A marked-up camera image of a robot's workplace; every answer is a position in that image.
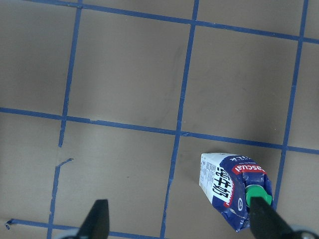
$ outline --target floor tile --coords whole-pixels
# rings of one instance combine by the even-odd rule
[[[319,39],[319,1],[309,0],[306,19],[305,37]]]
[[[61,114],[75,9],[3,0],[0,107]]]
[[[288,224],[301,225],[319,234],[319,155],[288,152],[280,189],[278,213]]]
[[[193,0],[83,0],[86,4],[191,19]]]
[[[281,144],[296,42],[196,29],[185,131]]]
[[[0,113],[0,218],[48,222],[60,122]]]
[[[69,115],[175,129],[188,32],[83,11]]]
[[[108,199],[110,230],[158,237],[174,136],[68,122],[54,223],[79,227]]]
[[[200,0],[198,20],[299,35],[302,0]]]
[[[319,45],[304,43],[289,137],[290,146],[319,149]]]
[[[0,234],[5,239],[44,239],[46,238],[46,228],[30,227],[25,225],[12,225],[7,230],[1,221]]]
[[[202,153],[227,152],[248,156],[258,162],[276,187],[280,150],[182,137],[175,167],[166,220],[170,239],[252,239],[250,230],[236,233],[213,208],[198,184]]]

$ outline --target blue tape line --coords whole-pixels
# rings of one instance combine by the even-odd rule
[[[79,35],[80,19],[81,19],[81,9],[78,8],[76,9],[76,14],[75,14],[69,68],[68,68],[68,75],[66,79],[66,87],[65,87],[63,111],[62,111],[63,120],[61,121],[61,130],[60,130],[60,137],[59,137],[59,144],[58,144],[59,147],[62,147],[62,144],[63,144],[65,127],[66,127],[66,116],[68,115],[69,97],[70,97],[70,91],[71,91],[76,45],[78,42],[78,35]]]
[[[0,108],[0,112],[39,117],[44,119],[62,120],[62,116],[58,116],[58,115],[10,109],[10,108]],[[104,121],[104,120],[90,120],[86,118],[72,117],[72,116],[67,116],[66,120],[72,121],[72,122],[89,123],[89,124],[103,125],[103,126],[109,126],[109,127],[118,127],[118,128],[146,131],[146,132],[163,133],[163,134],[169,134],[169,135],[176,134],[175,130],[170,130],[170,129],[154,128],[154,127],[125,124],[125,123],[118,123],[118,122],[111,122],[111,121]],[[228,142],[228,143],[238,143],[238,144],[252,145],[252,146],[258,146],[258,147],[265,147],[265,148],[282,149],[282,145],[280,144],[265,143],[265,142],[258,142],[258,141],[252,141],[252,140],[230,138],[230,137],[223,137],[223,136],[216,136],[216,135],[209,135],[209,134],[202,134],[202,133],[181,131],[180,136],[202,138],[202,139],[215,140],[215,141]],[[301,148],[301,147],[293,147],[293,146],[288,146],[287,151],[319,154],[318,149]]]
[[[193,14],[192,20],[196,20],[197,18],[197,12],[198,12],[198,0],[194,0],[194,6],[193,6]],[[174,179],[174,172],[175,172],[175,165],[176,165],[176,159],[177,159],[177,153],[178,153],[178,147],[179,147],[179,140],[180,140],[180,132],[181,132],[181,125],[182,125],[182,118],[183,118],[183,107],[184,107],[184,101],[185,101],[185,95],[186,95],[186,88],[187,88],[187,80],[188,80],[188,72],[189,72],[189,66],[190,66],[190,59],[191,59],[191,53],[193,48],[193,42],[194,42],[194,36],[195,36],[195,25],[190,26],[189,30],[189,37],[188,37],[188,44],[187,44],[187,51],[186,51],[186,59],[185,59],[185,66],[184,66],[184,74],[183,74],[183,81],[181,84],[181,90],[180,90],[180,98],[179,98],[179,106],[178,106],[178,114],[177,114],[177,124],[176,124],[176,136],[174,141],[174,147],[173,152],[171,156],[171,162],[170,162],[170,169],[169,169],[169,177],[168,177],[168,183],[167,183],[167,190],[166,190],[166,196],[165,196],[165,203],[164,203],[164,210],[163,210],[163,217],[161,222],[161,228],[160,228],[160,238],[163,239],[165,237],[165,230],[166,230],[166,211],[168,207],[169,202],[169,193],[170,193],[170,187]]]
[[[242,32],[242,33],[249,33],[249,34],[254,34],[254,35],[283,38],[283,39],[289,39],[289,40],[294,40],[294,41],[297,41],[299,38],[298,36],[294,36],[294,35],[282,34],[282,33],[271,32],[271,31],[262,31],[262,30],[256,30],[256,29],[239,27],[239,26],[230,26],[230,25],[213,23],[213,22],[206,22],[206,21],[197,21],[196,25],[212,27],[212,28],[217,28],[217,29],[237,31],[237,32]]]
[[[130,233],[110,232],[109,235],[112,236],[112,237],[132,238],[132,239],[159,239],[159,238],[157,238],[157,237],[137,235],[137,234],[130,234]]]
[[[60,1],[60,0],[25,0],[25,1],[45,3],[45,4],[51,4],[51,5],[60,5],[60,6],[73,6],[73,7],[78,6],[78,4],[75,2]]]
[[[154,19],[154,20],[160,20],[160,21],[169,21],[169,22],[176,22],[176,23],[183,23],[183,24],[192,24],[193,23],[192,20],[185,19],[185,18],[163,16],[163,15],[144,13],[144,12],[138,12],[138,11],[131,11],[131,10],[123,10],[123,9],[112,8],[112,7],[107,7],[107,6],[96,6],[96,5],[90,5],[90,4],[83,4],[82,7],[83,7],[83,9],[103,11],[103,12],[115,13],[115,14],[126,15],[126,16],[148,18],[148,19]]]
[[[34,111],[10,109],[10,108],[0,108],[0,112],[9,113],[9,114],[16,114],[16,115],[23,115],[23,116],[40,117],[40,118],[52,119],[52,120],[53,119],[54,120],[61,120],[62,119],[62,116],[58,116],[58,115],[46,114],[46,113],[34,112]]]
[[[287,151],[300,152],[300,153],[310,153],[310,154],[319,154],[319,149],[310,149],[310,148],[300,148],[288,146]]]
[[[304,42],[313,43],[313,44],[319,44],[319,40],[318,39],[307,38],[307,37],[304,37]]]
[[[26,226],[32,227],[40,227],[40,228],[48,228],[48,223],[39,223],[33,221],[26,221],[26,220],[19,220],[19,219],[11,219],[7,222],[7,224],[21,224]],[[63,226],[63,225],[51,225],[53,229],[58,230],[70,230],[70,229],[78,229],[78,227],[71,227],[71,226]],[[137,234],[130,234],[130,233],[120,233],[120,232],[110,232],[110,236],[113,237],[121,237],[121,238],[131,238],[131,239],[159,239],[157,237],[145,236],[145,235],[137,235]]]
[[[123,9],[111,8],[111,7],[106,7],[106,6],[97,6],[97,5],[81,4],[81,3],[73,3],[73,2],[63,2],[63,1],[58,1],[58,0],[31,0],[31,1],[41,2],[41,3],[46,3],[46,4],[73,6],[73,7],[83,8],[83,9],[103,11],[103,12],[108,12],[108,13],[115,13],[115,14],[135,16],[135,17],[142,17],[142,18],[148,18],[148,19],[155,19],[155,20],[160,20],[160,21],[176,22],[176,23],[183,23],[183,24],[193,24],[193,25],[197,25],[197,26],[205,26],[205,27],[211,27],[211,28],[217,28],[217,29],[226,29],[226,30],[243,32],[243,33],[248,33],[248,34],[270,36],[270,37],[289,39],[289,40],[294,40],[294,41],[298,41],[298,39],[299,39],[298,36],[294,36],[294,35],[282,34],[282,33],[277,33],[277,32],[270,32],[270,31],[263,31],[263,30],[257,30],[257,29],[250,29],[250,28],[245,28],[245,27],[231,26],[231,25],[225,25],[225,24],[219,24],[219,23],[213,23],[213,22],[197,21],[194,18],[185,19],[185,18],[163,16],[163,15],[150,14],[150,13],[144,13],[144,12],[138,12],[138,11],[123,10]],[[318,39],[305,38],[304,41],[309,42],[309,43],[319,44]]]
[[[222,141],[222,142],[228,142],[228,143],[238,143],[238,144],[252,145],[252,146],[258,146],[258,147],[265,147],[265,148],[282,149],[282,146],[280,144],[265,143],[265,142],[258,142],[258,141],[252,141],[252,140],[237,139],[237,138],[229,138],[229,137],[208,135],[208,134],[202,134],[202,133],[192,133],[192,132],[182,131],[181,136],[209,139],[209,140]]]
[[[59,185],[59,175],[60,175],[60,169],[61,166],[72,161],[71,158],[65,160],[64,162],[60,163],[58,166],[55,167],[54,172],[54,180],[53,180],[53,189],[52,189],[52,199],[51,199],[51,205],[50,205],[50,216],[49,216],[49,223],[48,223],[48,231],[46,238],[51,239],[52,237],[52,229],[53,229],[53,221],[54,221],[54,213],[55,213],[55,200],[56,200],[56,194],[58,192],[58,185]]]
[[[48,227],[48,223],[39,223],[39,222],[19,220],[19,219],[11,219],[7,223],[9,225],[21,224],[21,225],[32,226],[32,227],[40,227],[40,228],[47,228]]]
[[[284,135],[284,142],[283,142],[283,149],[282,149],[282,155],[281,155],[281,158],[280,158],[278,177],[277,177],[277,183],[276,183],[276,190],[275,190],[275,197],[274,197],[274,209],[277,209],[277,205],[278,205],[280,186],[281,186],[283,172],[284,172],[284,167],[285,167],[286,152],[287,152],[287,149],[288,149],[287,145],[288,145],[288,140],[289,140],[291,120],[292,120],[293,110],[294,110],[295,95],[296,95],[296,88],[297,88],[297,80],[298,80],[298,73],[299,73],[299,66],[300,66],[300,59],[301,59],[301,52],[302,52],[302,49],[303,49],[303,40],[304,40],[306,18],[307,18],[307,9],[308,9],[308,0],[304,0],[303,14],[302,14],[302,19],[301,19],[301,24],[300,24],[300,32],[299,32],[300,37],[299,37],[299,40],[298,40],[296,61],[295,61],[295,68],[294,68],[294,76],[293,76],[293,82],[292,82],[291,92],[290,92],[288,114],[287,114],[286,128],[285,128],[285,135]]]
[[[103,125],[103,126],[110,126],[110,127],[117,127],[117,128],[127,128],[127,129],[139,130],[139,131],[175,135],[175,130],[170,130],[170,129],[153,128],[153,127],[147,127],[147,126],[117,123],[117,122],[110,122],[110,121],[104,121],[104,120],[90,120],[86,118],[79,118],[79,117],[72,117],[72,116],[67,116],[67,120],[73,121],[73,122],[89,123],[89,124],[96,124],[96,125]]]

